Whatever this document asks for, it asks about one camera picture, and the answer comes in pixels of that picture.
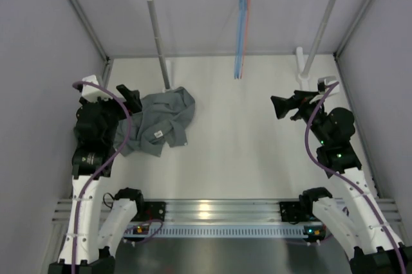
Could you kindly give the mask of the grey button-up shirt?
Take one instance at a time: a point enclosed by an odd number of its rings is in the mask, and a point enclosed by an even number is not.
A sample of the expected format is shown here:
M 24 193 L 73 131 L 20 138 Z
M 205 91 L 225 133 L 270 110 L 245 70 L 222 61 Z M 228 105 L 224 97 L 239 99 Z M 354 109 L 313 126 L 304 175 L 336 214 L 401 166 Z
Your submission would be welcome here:
M 126 145 L 120 151 L 123 156 L 132 152 L 143 152 L 155 157 L 162 154 L 164 144 L 170 148 L 188 144 L 186 128 L 195 114 L 195 99 L 184 87 L 150 94 L 141 99 L 142 111 L 131 116 L 131 129 L 127 120 L 119 122 L 114 148 L 118 149 L 124 140 Z

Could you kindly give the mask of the pink wire hanger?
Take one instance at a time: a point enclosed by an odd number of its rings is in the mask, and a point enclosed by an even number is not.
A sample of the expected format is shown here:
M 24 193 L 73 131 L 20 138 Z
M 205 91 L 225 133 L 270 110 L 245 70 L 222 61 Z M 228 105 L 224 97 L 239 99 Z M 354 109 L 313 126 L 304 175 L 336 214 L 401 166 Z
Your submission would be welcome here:
M 244 39 L 243 39 L 243 51 L 242 51 L 242 61 L 241 61 L 241 75 L 240 79 L 243 78 L 243 67 L 244 67 L 244 61 L 245 61 L 245 54 L 247 50 L 247 41 L 248 41 L 248 24 L 249 24 L 249 16 L 250 16 L 250 0 L 246 0 L 246 5 L 245 5 L 245 28 L 244 28 Z

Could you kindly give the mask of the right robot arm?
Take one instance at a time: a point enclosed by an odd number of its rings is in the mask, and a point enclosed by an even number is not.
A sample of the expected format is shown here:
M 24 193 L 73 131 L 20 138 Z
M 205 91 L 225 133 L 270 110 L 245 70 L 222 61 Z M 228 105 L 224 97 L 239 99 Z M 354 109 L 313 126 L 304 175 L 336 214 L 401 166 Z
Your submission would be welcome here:
M 310 158 L 339 191 L 345 210 L 324 187 L 305 190 L 299 200 L 306 212 L 320 220 L 344 250 L 352 273 L 411 273 L 411 247 L 392 229 L 366 182 L 362 164 L 350 138 L 355 133 L 353 113 L 324 109 L 322 92 L 295 91 L 290 98 L 271 96 L 276 116 L 294 110 L 292 121 L 304 120 L 305 134 L 320 142 Z

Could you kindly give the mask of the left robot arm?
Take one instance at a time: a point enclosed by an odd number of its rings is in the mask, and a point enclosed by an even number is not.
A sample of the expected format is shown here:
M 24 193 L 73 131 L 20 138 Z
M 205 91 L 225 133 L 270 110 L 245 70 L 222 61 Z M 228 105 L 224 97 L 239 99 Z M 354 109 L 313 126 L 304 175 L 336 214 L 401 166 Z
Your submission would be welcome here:
M 142 110 L 139 91 L 117 86 L 122 98 L 81 81 L 74 84 L 82 96 L 76 112 L 74 134 L 77 146 L 72 164 L 72 204 L 64 244 L 48 273 L 114 273 L 115 255 L 128 224 L 144 207 L 140 190 L 119 190 L 106 220 L 100 220 L 113 161 L 126 142 L 115 145 L 118 125 L 125 121 L 131 132 L 131 117 Z

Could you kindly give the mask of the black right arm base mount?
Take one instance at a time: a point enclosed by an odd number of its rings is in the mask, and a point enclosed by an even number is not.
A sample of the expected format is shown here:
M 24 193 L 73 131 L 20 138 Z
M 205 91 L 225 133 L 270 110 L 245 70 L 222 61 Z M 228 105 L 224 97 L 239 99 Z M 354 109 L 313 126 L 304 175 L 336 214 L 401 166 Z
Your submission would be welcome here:
M 283 201 L 279 203 L 281 221 L 284 223 L 298 224 L 306 219 L 306 214 L 301 208 L 300 202 Z

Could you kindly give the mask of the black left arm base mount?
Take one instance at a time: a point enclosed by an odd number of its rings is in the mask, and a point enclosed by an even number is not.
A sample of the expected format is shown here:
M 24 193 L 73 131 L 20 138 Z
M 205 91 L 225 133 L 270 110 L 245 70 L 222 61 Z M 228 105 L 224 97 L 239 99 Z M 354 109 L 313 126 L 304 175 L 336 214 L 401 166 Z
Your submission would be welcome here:
M 140 219 L 142 221 L 154 219 L 164 221 L 166 205 L 166 202 L 163 201 L 145 201 Z

